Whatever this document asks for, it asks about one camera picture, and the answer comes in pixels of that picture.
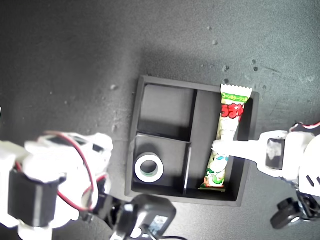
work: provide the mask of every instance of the black tray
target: black tray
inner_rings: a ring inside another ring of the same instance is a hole
[[[253,139],[258,104],[259,94],[253,92],[245,104],[237,140]],[[229,158],[225,192],[198,190],[220,112],[220,86],[142,76],[132,118],[125,195],[146,193],[174,202],[239,207],[249,170],[244,159]],[[163,162],[163,176],[153,183],[140,181],[134,172],[137,157],[145,152],[157,154]]]

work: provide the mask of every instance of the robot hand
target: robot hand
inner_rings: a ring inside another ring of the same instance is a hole
[[[253,161],[257,169],[274,178],[292,184],[298,201],[288,198],[278,204],[271,224],[281,229],[298,220],[320,218],[320,205],[312,196],[320,197],[320,123],[297,123],[289,132],[271,131],[259,140],[213,142],[212,150],[219,154]]]

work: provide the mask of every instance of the white robot part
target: white robot part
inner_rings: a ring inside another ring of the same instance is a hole
[[[56,199],[54,219],[47,227],[32,227],[8,214],[9,176],[15,162],[22,164],[23,173],[33,181],[50,183],[65,181],[58,190],[76,206],[87,206],[89,200],[93,209],[98,202],[99,192],[95,179],[105,178],[113,150],[112,139],[104,134],[82,136],[64,133],[80,145],[88,168],[93,176],[93,191],[88,191],[91,181],[82,158],[74,147],[59,142],[54,135],[40,137],[37,142],[25,143],[25,148],[10,142],[0,142],[0,223],[8,228],[18,226],[22,240],[50,240],[52,229],[66,225],[79,218],[79,210],[71,207],[59,196]],[[110,179],[106,179],[105,192],[111,189]]]
[[[320,135],[306,147],[299,172],[299,190],[320,197]]]
[[[269,144],[269,139],[285,140],[282,145]],[[261,134],[258,141],[222,141],[213,142],[212,150],[229,156],[247,159],[257,164],[257,168],[274,178],[298,181],[299,191],[320,197],[320,135],[310,132],[271,131]],[[283,154],[281,169],[266,165],[266,156]]]

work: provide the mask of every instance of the candy package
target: candy package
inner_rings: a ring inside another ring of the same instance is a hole
[[[221,113],[216,134],[217,140],[233,141],[245,103],[251,96],[252,88],[221,85]],[[225,191],[226,166],[229,156],[212,151],[200,190]]]

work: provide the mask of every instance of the red wire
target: red wire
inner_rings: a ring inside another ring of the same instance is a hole
[[[80,157],[82,158],[83,164],[84,164],[84,166],[85,166],[85,168],[86,168],[86,170],[87,170],[87,172],[88,172],[89,179],[90,179],[90,183],[91,183],[89,189],[94,190],[94,179],[93,179],[92,173],[91,173],[91,171],[90,171],[90,168],[89,168],[87,159],[86,159],[84,153],[83,153],[82,150],[81,150],[81,146],[80,146],[75,140],[73,140],[71,137],[63,134],[62,132],[59,132],[59,131],[47,131],[47,132],[45,132],[45,133],[46,133],[47,135],[57,136],[57,137],[65,140],[66,142],[68,142],[69,144],[71,144],[71,145],[75,148],[75,150],[78,152],[78,154],[79,154]],[[18,162],[16,162],[15,165],[16,165],[17,170],[18,170],[19,172],[22,172],[22,167],[21,167],[21,165],[20,165]],[[67,198],[65,195],[63,195],[59,190],[58,190],[57,194],[58,194],[58,196],[59,196],[62,200],[64,200],[68,205],[70,205],[71,207],[73,207],[73,208],[75,208],[75,209],[77,209],[77,210],[79,210],[79,211],[90,211],[90,210],[92,210],[92,207],[91,207],[91,206],[85,208],[85,207],[81,207],[81,206],[76,205],[76,204],[73,203],[69,198]]]
[[[99,176],[99,177],[96,178],[96,181],[99,182],[100,180],[104,179],[106,176],[107,176],[106,174],[104,174],[104,175],[102,175],[102,176]],[[91,189],[91,186],[89,186],[89,187],[84,191],[83,194],[86,194],[90,189]]]
[[[78,152],[78,154],[82,158],[84,166],[85,166],[85,168],[86,168],[86,170],[88,172],[89,179],[90,179],[90,182],[91,182],[91,188],[94,189],[94,179],[93,179],[93,176],[91,174],[87,159],[86,159],[84,153],[81,151],[81,146],[75,140],[73,140],[71,137],[68,137],[67,135],[64,135],[62,132],[46,131],[45,133],[48,134],[48,135],[54,135],[54,136],[60,137],[60,138],[64,139],[66,142],[70,143],[75,148],[75,150]]]

